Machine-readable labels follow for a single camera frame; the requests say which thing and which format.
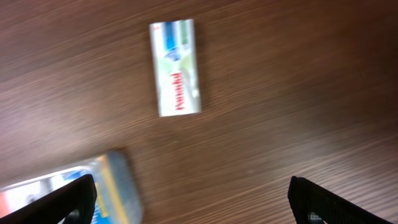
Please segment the white Panadol box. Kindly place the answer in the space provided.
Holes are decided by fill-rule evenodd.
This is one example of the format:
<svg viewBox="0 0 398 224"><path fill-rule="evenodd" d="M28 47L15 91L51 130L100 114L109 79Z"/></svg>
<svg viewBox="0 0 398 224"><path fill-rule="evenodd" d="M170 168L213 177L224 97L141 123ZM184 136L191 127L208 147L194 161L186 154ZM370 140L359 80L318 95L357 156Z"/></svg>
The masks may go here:
<svg viewBox="0 0 398 224"><path fill-rule="evenodd" d="M201 111L193 19L149 26L160 117Z"/></svg>

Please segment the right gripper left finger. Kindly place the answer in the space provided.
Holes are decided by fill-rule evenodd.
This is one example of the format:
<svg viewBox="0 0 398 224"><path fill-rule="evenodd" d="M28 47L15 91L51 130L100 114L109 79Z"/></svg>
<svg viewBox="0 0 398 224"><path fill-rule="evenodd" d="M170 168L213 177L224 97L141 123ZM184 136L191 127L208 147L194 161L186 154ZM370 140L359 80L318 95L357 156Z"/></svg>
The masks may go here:
<svg viewBox="0 0 398 224"><path fill-rule="evenodd" d="M97 191L86 174L33 203L1 218L1 224L90 224Z"/></svg>

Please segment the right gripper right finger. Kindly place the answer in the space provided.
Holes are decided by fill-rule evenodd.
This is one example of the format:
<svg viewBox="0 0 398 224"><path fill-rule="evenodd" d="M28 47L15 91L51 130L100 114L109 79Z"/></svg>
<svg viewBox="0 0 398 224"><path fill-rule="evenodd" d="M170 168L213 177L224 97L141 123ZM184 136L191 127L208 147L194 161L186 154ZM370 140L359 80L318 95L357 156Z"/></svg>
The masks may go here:
<svg viewBox="0 0 398 224"><path fill-rule="evenodd" d="M392 224L303 177L291 178L288 200L298 224Z"/></svg>

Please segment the blue VapoDrops box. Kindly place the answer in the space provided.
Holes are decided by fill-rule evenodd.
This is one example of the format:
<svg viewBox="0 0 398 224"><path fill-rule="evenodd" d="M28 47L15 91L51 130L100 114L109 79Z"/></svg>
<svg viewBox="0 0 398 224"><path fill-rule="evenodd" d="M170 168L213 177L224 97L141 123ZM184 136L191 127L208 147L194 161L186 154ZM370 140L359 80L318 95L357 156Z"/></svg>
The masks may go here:
<svg viewBox="0 0 398 224"><path fill-rule="evenodd" d="M59 189L79 177L91 174L97 199L92 223L140 223L142 209L127 161L118 152L109 152L58 171L52 177L53 189Z"/></svg>

